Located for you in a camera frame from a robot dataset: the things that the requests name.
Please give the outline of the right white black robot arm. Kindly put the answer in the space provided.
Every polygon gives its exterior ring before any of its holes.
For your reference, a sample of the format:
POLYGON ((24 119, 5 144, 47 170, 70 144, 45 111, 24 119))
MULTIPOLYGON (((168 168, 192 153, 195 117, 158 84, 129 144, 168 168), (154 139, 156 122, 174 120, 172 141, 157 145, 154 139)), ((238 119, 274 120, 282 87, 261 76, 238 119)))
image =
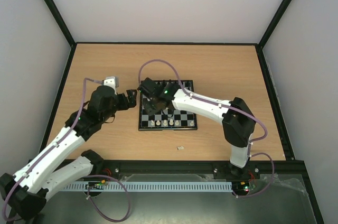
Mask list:
POLYGON ((183 110, 222 125, 225 140, 231 145, 231 173, 240 178, 249 171, 249 140, 256 122, 241 98, 235 97, 232 101, 214 99, 188 90, 179 80, 158 84, 150 78, 139 84, 138 91, 146 97, 143 106, 149 115, 165 109, 183 110))

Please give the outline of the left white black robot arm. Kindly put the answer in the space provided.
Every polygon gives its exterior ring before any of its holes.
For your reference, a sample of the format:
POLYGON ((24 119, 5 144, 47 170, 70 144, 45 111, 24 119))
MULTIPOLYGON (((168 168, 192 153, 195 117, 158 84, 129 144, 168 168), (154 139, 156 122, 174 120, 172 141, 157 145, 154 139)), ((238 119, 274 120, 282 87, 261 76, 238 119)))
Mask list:
POLYGON ((79 110, 70 115, 65 126, 43 151, 13 175, 5 173, 1 176, 2 217, 5 221, 15 220, 15 217, 6 215, 8 206, 20 219, 32 219, 57 192, 78 179, 116 181, 112 176, 101 174, 104 160, 92 150, 84 151, 73 162, 59 167, 117 111, 136 106, 136 90, 128 90, 126 94, 117 94, 115 90, 114 85, 97 87, 90 100, 81 102, 79 110))

